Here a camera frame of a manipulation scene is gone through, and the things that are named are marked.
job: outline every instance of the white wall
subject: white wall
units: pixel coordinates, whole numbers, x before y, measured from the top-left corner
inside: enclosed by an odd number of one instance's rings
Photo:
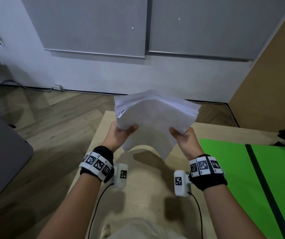
[[[145,60],[45,51],[21,0],[0,0],[0,82],[130,94],[158,89],[175,96],[228,102],[250,70],[250,62],[162,56]]]

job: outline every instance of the black wrist strap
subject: black wrist strap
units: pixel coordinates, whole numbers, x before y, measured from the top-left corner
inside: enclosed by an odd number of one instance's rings
[[[228,185],[220,165],[208,154],[191,160],[190,168],[189,180],[202,191],[216,185]]]
[[[81,162],[80,167],[82,167],[82,164],[84,164],[85,166],[93,166],[96,168],[95,171],[99,172],[98,175],[84,167],[81,168],[80,174],[87,173],[99,178],[100,180],[102,180],[102,178],[105,178],[103,181],[104,183],[106,183],[114,175],[113,152],[105,146],[98,146],[94,148],[93,152],[100,155],[102,158],[100,159],[100,157],[93,157],[91,156],[92,152],[89,152]],[[104,165],[102,165],[101,162],[104,162],[104,159],[107,160],[109,163],[104,163]]]

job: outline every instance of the herringbone wood floor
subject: herringbone wood floor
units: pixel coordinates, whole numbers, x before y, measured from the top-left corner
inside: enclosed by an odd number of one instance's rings
[[[64,199],[112,96],[3,86],[0,114],[34,155],[0,194],[0,238],[36,238]],[[197,122],[235,126],[223,105],[204,104]]]

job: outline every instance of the hand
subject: hand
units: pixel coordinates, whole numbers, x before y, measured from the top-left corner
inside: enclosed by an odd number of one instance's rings
[[[105,146],[114,153],[124,144],[129,135],[134,133],[137,129],[138,125],[133,125],[126,131],[120,130],[117,126],[117,122],[114,121],[110,125],[107,136],[103,141],[102,146]]]
[[[192,127],[188,128],[184,135],[181,135],[173,127],[169,128],[169,132],[177,140],[181,151],[188,160],[193,160],[204,154]]]

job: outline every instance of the stack of paper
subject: stack of paper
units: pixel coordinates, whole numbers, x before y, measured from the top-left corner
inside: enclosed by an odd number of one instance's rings
[[[168,97],[156,90],[115,96],[118,127],[126,130],[132,125],[139,125],[124,143],[124,151],[137,145],[149,145],[165,160],[177,143],[169,128],[184,134],[195,122],[199,108],[198,104]]]

